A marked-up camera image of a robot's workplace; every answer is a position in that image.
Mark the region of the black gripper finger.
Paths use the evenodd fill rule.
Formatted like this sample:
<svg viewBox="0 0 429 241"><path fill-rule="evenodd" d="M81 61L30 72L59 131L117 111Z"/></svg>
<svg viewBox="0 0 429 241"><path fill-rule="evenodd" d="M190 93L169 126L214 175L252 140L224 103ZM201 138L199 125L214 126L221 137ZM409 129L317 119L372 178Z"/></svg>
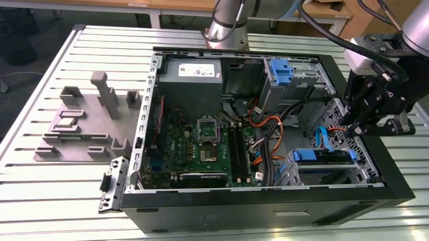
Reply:
<svg viewBox="0 0 429 241"><path fill-rule="evenodd" d="M357 123L361 112L367 110L367 104L364 101L372 92L372 89L373 82L367 79L367 76L349 74L344 94L344 98L346 100L346 114L340 121L342 126L349 126Z"/></svg>
<svg viewBox="0 0 429 241"><path fill-rule="evenodd" d="M389 118L384 126L365 124L364 126L358 127L357 125L352 125L344 133L346 137L363 135L380 137L412 136L415 134L416 128L409 118L407 119L407 123L403 123L397 118Z"/></svg>

